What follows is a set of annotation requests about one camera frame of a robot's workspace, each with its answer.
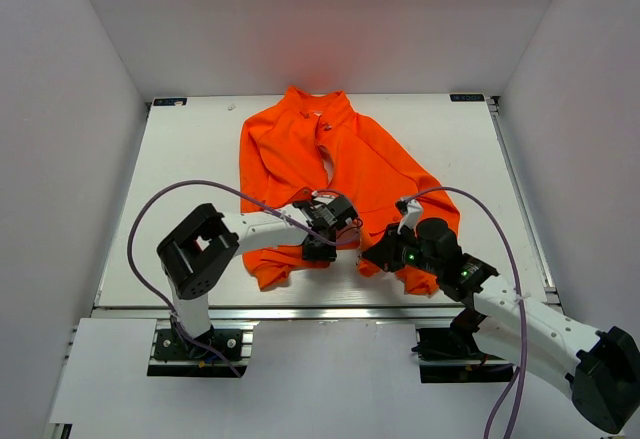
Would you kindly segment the orange jacket pink lining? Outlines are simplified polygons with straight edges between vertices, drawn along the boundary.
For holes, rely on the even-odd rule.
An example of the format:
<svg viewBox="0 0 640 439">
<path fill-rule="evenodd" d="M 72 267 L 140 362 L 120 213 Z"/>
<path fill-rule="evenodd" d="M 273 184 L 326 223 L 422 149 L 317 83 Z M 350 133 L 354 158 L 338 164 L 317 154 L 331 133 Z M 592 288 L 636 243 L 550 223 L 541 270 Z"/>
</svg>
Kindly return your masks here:
<svg viewBox="0 0 640 439">
<path fill-rule="evenodd" d="M 243 193 L 274 208 L 332 189 L 354 204 L 362 226 L 351 248 L 366 251 L 401 219 L 396 202 L 416 195 L 424 218 L 450 229 L 460 213 L 439 181 L 346 93 L 315 96 L 290 87 L 275 105 L 249 117 L 239 142 Z"/>
</svg>

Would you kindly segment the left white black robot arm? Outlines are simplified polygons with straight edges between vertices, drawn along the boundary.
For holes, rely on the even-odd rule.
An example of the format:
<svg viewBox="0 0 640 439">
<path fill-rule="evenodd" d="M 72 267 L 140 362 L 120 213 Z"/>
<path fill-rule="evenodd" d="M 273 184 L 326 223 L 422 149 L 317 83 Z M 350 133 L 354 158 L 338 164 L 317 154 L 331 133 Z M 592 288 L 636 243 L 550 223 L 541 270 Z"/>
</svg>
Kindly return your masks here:
<svg viewBox="0 0 640 439">
<path fill-rule="evenodd" d="M 340 233 L 358 222 L 354 206 L 342 195 L 249 213 L 222 213 L 210 203 L 196 207 L 157 247 L 181 327 L 177 346 L 191 358 L 209 351 L 208 293 L 235 257 L 300 246 L 305 260 L 331 262 Z"/>
</svg>

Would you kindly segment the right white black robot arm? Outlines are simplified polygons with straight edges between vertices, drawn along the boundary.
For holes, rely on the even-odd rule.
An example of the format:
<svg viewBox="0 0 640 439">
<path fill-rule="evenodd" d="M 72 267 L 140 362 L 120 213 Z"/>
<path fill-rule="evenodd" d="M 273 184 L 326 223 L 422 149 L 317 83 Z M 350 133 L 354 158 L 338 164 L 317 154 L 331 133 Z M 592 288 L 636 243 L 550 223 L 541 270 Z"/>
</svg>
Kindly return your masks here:
<svg viewBox="0 0 640 439">
<path fill-rule="evenodd" d="M 442 292 L 464 305 L 451 333 L 453 349 L 517 363 L 564 394 L 598 429 L 617 434 L 639 408 L 639 348 L 618 327 L 579 323 L 514 286 L 488 263 L 462 251 L 445 221 L 416 228 L 392 224 L 363 254 L 386 272 L 405 267 L 435 276 Z"/>
</svg>

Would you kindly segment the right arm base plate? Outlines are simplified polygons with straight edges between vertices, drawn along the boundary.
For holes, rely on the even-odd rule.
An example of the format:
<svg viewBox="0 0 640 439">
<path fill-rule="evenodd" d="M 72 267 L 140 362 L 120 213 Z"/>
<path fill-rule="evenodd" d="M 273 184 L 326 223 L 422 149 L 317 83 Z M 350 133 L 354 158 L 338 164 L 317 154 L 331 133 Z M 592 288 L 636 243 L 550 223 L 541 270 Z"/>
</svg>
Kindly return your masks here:
<svg viewBox="0 0 640 439">
<path fill-rule="evenodd" d="M 423 384 L 507 383 L 515 367 L 480 351 L 472 335 L 453 328 L 418 328 L 411 349 Z"/>
</svg>

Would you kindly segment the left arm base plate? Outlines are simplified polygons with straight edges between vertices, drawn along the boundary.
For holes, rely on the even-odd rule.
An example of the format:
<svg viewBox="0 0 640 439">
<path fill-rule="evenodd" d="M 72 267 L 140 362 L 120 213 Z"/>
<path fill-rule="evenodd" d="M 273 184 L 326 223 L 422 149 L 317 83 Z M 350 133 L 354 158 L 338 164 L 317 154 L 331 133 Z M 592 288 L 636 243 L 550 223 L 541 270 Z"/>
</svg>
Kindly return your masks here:
<svg viewBox="0 0 640 439">
<path fill-rule="evenodd" d="M 156 325 L 147 365 L 149 377 L 231 378 L 246 372 L 253 343 L 252 323 L 214 322 L 202 348 L 184 341 L 168 321 Z"/>
</svg>

